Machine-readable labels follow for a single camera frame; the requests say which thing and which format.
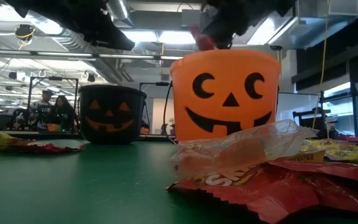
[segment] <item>clear plastic wrapper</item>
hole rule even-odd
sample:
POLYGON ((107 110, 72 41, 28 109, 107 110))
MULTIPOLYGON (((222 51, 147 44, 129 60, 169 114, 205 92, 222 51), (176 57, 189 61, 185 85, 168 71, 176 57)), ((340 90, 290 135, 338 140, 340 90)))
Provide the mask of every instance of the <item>clear plastic wrapper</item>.
POLYGON ((298 126, 292 120, 277 121, 225 138, 182 141, 171 161, 180 177, 230 172, 294 156, 299 153, 303 140, 315 137, 317 132, 298 126))

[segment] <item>orange jack-o-lantern bucket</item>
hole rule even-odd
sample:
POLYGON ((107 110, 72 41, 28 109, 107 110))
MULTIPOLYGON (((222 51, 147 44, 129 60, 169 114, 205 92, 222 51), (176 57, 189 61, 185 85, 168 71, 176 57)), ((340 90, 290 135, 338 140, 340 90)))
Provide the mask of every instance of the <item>orange jack-o-lantern bucket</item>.
POLYGON ((220 138, 275 121, 281 67, 269 54, 209 50, 171 66, 179 141, 220 138))

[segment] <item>carved mouth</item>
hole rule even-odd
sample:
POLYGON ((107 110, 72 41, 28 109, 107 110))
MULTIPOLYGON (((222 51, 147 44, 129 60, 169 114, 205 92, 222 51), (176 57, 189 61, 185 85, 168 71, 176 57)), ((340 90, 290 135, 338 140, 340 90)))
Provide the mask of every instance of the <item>carved mouth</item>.
MULTIPOLYGON (((227 135, 238 132, 238 131, 242 131, 241 123, 239 121, 238 122, 237 121, 220 121, 220 120, 216 120, 216 119, 205 118, 201 115, 198 115, 198 114, 192 112, 192 110, 190 110, 189 108, 186 108, 186 111, 187 111, 187 114, 189 115, 190 119, 198 127, 200 127, 202 130, 207 131, 209 133, 213 132, 215 125, 226 126, 227 127, 227 135)), ((266 124, 269 121, 271 116, 272 116, 272 112, 269 112, 266 115, 264 115, 263 117, 255 119, 254 127, 266 124)))
POLYGON ((85 116, 85 120, 91 126, 91 128, 97 131, 108 132, 108 133, 127 129, 134 122, 134 120, 130 120, 122 124, 104 124, 104 123, 92 121, 87 116, 85 116))

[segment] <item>carved eye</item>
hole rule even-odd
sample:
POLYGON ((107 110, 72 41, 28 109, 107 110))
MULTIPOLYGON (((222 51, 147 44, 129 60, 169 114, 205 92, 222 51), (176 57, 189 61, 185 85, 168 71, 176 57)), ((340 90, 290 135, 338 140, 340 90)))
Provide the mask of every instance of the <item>carved eye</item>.
POLYGON ((91 104, 91 106, 89 107, 91 110, 100 110, 100 106, 99 106, 99 103, 94 100, 91 104))
POLYGON ((123 102, 123 103, 121 104, 121 106, 119 107, 119 109, 122 110, 122 111, 130 111, 130 110, 129 110, 129 107, 128 107, 128 105, 127 105, 127 103, 125 103, 125 102, 123 102))
POLYGON ((246 78, 246 82, 245 82, 246 92, 252 99, 261 99, 261 97, 263 97, 262 95, 258 94, 255 91, 255 82, 257 80, 265 82, 264 77, 260 73, 257 73, 257 72, 250 74, 246 78))
POLYGON ((201 75, 198 75, 194 81, 193 81, 193 91, 194 94, 197 95, 198 97, 202 98, 202 99, 207 99, 211 96, 214 95, 214 93, 208 93, 206 91, 203 90, 203 82, 205 80, 214 80, 215 78, 209 74, 209 73, 202 73, 201 75))

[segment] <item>window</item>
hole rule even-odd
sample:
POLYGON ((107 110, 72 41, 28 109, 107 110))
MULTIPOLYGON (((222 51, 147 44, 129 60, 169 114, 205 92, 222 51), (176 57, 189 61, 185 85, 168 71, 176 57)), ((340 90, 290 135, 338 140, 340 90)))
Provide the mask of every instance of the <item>window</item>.
POLYGON ((354 136, 353 101, 351 97, 325 102, 323 108, 324 110, 331 110, 326 119, 329 126, 334 126, 340 135, 354 136))

